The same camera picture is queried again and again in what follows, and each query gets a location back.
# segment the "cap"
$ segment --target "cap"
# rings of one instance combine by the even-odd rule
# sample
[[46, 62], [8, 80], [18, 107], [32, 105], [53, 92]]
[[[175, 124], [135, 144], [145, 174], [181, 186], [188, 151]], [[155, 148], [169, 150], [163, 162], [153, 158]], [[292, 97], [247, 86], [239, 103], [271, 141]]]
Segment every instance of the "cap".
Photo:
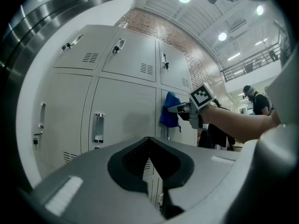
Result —
[[243, 92], [244, 92], [244, 96], [245, 96], [245, 97], [247, 96], [247, 92], [249, 91], [250, 88], [251, 88], [250, 85], [246, 85], [246, 86], [244, 86], [244, 88], [243, 88]]

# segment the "locker vent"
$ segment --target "locker vent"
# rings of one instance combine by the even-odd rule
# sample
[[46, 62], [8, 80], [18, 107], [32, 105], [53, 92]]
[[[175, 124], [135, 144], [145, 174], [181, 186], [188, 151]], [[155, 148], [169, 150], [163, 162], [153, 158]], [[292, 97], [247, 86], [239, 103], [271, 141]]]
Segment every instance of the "locker vent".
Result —
[[98, 53], [89, 53], [87, 52], [84, 56], [82, 62], [92, 62], [95, 63], [95, 60], [98, 58]]
[[183, 86], [189, 87], [189, 81], [187, 79], [182, 78]]
[[150, 169], [150, 159], [148, 159], [148, 160], [146, 161], [146, 164], [145, 164], [145, 166], [144, 166], [144, 170], [147, 170], [147, 169]]
[[76, 157], [77, 156], [75, 154], [70, 154], [70, 153], [64, 152], [64, 162], [66, 162], [66, 163], [72, 161]]
[[153, 66], [141, 63], [140, 72], [152, 75], [153, 74]]

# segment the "white wall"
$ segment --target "white wall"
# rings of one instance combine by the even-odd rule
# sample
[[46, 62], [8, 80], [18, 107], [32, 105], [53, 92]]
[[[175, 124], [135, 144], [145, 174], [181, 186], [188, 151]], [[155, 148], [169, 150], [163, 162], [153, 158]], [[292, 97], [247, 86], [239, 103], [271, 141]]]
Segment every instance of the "white wall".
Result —
[[21, 88], [16, 118], [16, 135], [21, 162], [32, 187], [42, 179], [33, 152], [34, 100], [38, 87], [61, 46], [87, 24], [114, 25], [134, 5], [135, 0], [114, 0], [93, 7], [63, 25], [42, 47], [32, 62]]
[[281, 71], [280, 60], [270, 63], [264, 67], [261, 67], [253, 72], [240, 76], [236, 79], [226, 82], [225, 88], [227, 93], [243, 89], [246, 85], [254, 85], [261, 81], [270, 79], [277, 76]]

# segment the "balcony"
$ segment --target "balcony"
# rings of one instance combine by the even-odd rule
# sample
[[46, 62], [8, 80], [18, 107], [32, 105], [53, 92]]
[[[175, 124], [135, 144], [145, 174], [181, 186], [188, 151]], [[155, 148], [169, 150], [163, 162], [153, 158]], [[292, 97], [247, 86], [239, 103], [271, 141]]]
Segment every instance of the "balcony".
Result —
[[224, 75], [225, 81], [231, 81], [238, 77], [249, 74], [263, 66], [269, 65], [276, 61], [279, 61], [280, 57], [280, 45], [275, 43], [272, 46], [265, 48], [264, 50], [247, 57], [246, 59], [238, 62], [235, 65], [227, 67], [221, 72]]

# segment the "white locker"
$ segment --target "white locker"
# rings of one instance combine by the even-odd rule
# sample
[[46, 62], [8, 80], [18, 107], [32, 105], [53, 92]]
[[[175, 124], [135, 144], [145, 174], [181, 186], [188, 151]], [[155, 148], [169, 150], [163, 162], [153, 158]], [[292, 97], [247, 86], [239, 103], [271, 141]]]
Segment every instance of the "white locker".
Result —
[[160, 176], [156, 173], [151, 176], [144, 176], [143, 180], [147, 183], [148, 185], [148, 198], [149, 200], [153, 203], [153, 205], [156, 204], [156, 198], [158, 194], [158, 184], [159, 184], [159, 179]]
[[[115, 46], [121, 46], [113, 53]], [[156, 82], [155, 39], [123, 30], [110, 51], [103, 71]]]
[[[168, 91], [162, 90], [162, 106], [165, 102], [167, 93]], [[185, 96], [177, 93], [175, 93], [175, 96], [180, 99], [181, 103], [189, 101], [189, 96]], [[191, 124], [188, 121], [182, 120], [180, 116], [178, 116], [178, 124], [181, 126], [182, 132], [180, 133], [179, 127], [170, 128], [171, 140], [183, 144], [195, 146], [196, 145], [195, 137], [196, 137], [197, 130], [192, 129]], [[166, 126], [164, 125], [162, 125], [162, 137], [166, 138]]]
[[54, 67], [94, 70], [117, 30], [109, 26], [85, 26], [76, 36], [78, 43], [71, 49], [67, 47]]
[[[99, 123], [95, 122], [97, 113], [105, 115]], [[155, 113], [155, 88], [99, 78], [90, 117], [89, 150], [133, 137], [155, 136]], [[94, 132], [103, 143], [94, 142]]]
[[159, 177], [158, 179], [158, 187], [157, 187], [157, 196], [155, 201], [155, 207], [160, 210], [163, 205], [163, 179]]
[[91, 78], [53, 73], [44, 90], [40, 157], [54, 169], [81, 154], [81, 120]]
[[[161, 84], [190, 92], [189, 70], [184, 53], [163, 42], [159, 42], [159, 51]], [[166, 62], [169, 63], [168, 70], [164, 67]]]

